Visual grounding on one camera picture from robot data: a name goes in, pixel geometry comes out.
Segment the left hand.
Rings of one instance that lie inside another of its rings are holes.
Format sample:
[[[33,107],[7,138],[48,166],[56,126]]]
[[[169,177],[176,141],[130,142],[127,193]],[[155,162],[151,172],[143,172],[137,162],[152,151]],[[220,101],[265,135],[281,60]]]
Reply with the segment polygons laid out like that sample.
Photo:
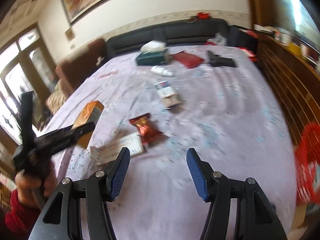
[[[28,207],[40,207],[36,199],[34,190],[40,188],[42,181],[40,178],[36,178],[26,174],[24,171],[20,171],[16,174],[15,184],[17,186],[17,195],[19,202]],[[50,161],[50,173],[43,183],[44,197],[49,198],[57,187],[57,178],[54,171],[54,164]]]

